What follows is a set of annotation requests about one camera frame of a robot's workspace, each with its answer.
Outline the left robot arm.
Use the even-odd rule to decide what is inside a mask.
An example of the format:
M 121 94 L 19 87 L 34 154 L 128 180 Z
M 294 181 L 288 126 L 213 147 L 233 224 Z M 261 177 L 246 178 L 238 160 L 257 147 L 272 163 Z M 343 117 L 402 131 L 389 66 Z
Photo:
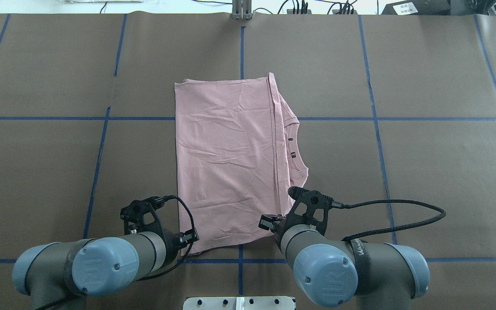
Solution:
M 171 232 L 157 210 L 176 200 L 191 228 Z M 24 251 L 12 267 L 15 289 L 31 298 L 34 310 L 84 310 L 86 298 L 116 294 L 136 281 L 171 273 L 199 240 L 187 204 L 176 195 L 134 200 L 120 210 L 121 237 L 52 242 Z

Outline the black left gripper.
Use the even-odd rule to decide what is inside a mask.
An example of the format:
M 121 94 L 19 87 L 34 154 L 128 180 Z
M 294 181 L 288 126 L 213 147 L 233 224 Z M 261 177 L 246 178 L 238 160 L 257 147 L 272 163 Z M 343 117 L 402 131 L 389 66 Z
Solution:
M 158 196 L 143 200 L 134 200 L 128 206 L 120 210 L 120 219 L 123 221 L 124 235 L 152 232 L 158 235 L 164 234 L 164 228 L 157 215 L 156 210 L 164 206 L 164 199 Z M 199 241 L 196 228 L 177 233 L 177 247 L 186 248 Z

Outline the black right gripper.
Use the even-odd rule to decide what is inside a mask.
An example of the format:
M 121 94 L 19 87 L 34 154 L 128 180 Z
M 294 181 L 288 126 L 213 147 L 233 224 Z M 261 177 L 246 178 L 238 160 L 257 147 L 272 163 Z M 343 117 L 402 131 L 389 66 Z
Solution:
M 294 200 L 289 214 L 262 214 L 259 228 L 272 233 L 282 233 L 298 224 L 306 224 L 324 235 L 333 198 L 316 190 L 291 186 L 288 195 Z

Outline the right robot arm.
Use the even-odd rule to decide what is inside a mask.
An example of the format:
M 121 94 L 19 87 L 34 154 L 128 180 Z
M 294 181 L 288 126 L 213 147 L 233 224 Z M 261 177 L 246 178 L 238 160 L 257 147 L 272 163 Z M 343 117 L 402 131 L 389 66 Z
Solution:
M 263 214 L 259 227 L 274 235 L 301 291 L 321 307 L 338 307 L 352 298 L 359 310 L 409 310 L 431 282 L 428 263 L 416 249 L 363 238 L 429 224 L 428 220 L 375 229 L 333 241 L 325 237 L 331 209 L 353 209 L 386 200 L 344 204 L 313 190 L 292 186 L 294 203 L 286 215 Z

